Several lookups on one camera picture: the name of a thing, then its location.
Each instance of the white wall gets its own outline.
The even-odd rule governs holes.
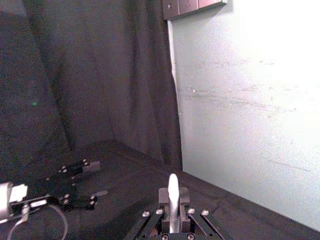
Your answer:
[[[183,169],[320,231],[320,3],[172,21]]]

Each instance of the black fabric backdrop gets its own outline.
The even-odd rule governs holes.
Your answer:
[[[1,13],[1,175],[108,139],[181,168],[162,1],[23,3]]]

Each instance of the black table surface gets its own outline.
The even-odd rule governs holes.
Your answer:
[[[100,161],[101,170],[77,179],[81,195],[107,190],[99,197],[94,211],[66,212],[66,239],[121,240],[134,226],[142,211],[158,206],[158,189],[168,186],[171,173],[179,185],[189,190],[191,205],[208,209],[235,239],[320,240],[320,232],[234,195],[180,170],[157,163],[152,158],[114,141],[103,141],[74,150],[60,157],[59,166],[82,159]],[[30,166],[36,177],[52,175],[54,160]],[[15,222],[0,224],[0,240],[6,239]],[[63,222],[52,209],[29,216],[17,227],[12,239],[61,239]]]

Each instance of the black cloth-covered table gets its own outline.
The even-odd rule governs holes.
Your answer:
[[[209,209],[235,240],[320,240],[320,232],[112,141],[70,152],[57,166],[54,160],[33,166],[30,174],[34,178],[50,175],[54,167],[84,158],[99,160],[101,170],[77,179],[79,193],[108,193],[99,198],[94,211],[65,213],[69,225],[66,239],[123,239],[143,210],[157,207],[158,189],[167,187],[169,175],[176,173],[180,186],[189,190],[191,205],[197,210]],[[13,224],[0,225],[0,239],[6,239]],[[12,239],[61,239],[63,229],[60,217],[48,208],[30,215]]]

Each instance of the bolt head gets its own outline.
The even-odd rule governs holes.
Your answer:
[[[168,240],[168,239],[169,239],[168,234],[163,234],[161,237],[161,240]]]
[[[160,215],[163,214],[164,210],[162,208],[158,208],[157,210],[155,210],[155,214]]]
[[[150,215],[150,212],[149,211],[143,211],[142,213],[142,217],[146,218]]]
[[[189,234],[187,235],[187,238],[188,238],[188,240],[194,240],[196,237],[195,237],[195,235],[193,235],[192,233],[189,233]]]
[[[188,209],[188,214],[194,214],[195,212],[196,212],[196,210],[194,208],[192,208],[192,207],[190,207]]]
[[[207,209],[203,209],[202,212],[201,212],[201,215],[208,216],[209,215],[209,211]]]

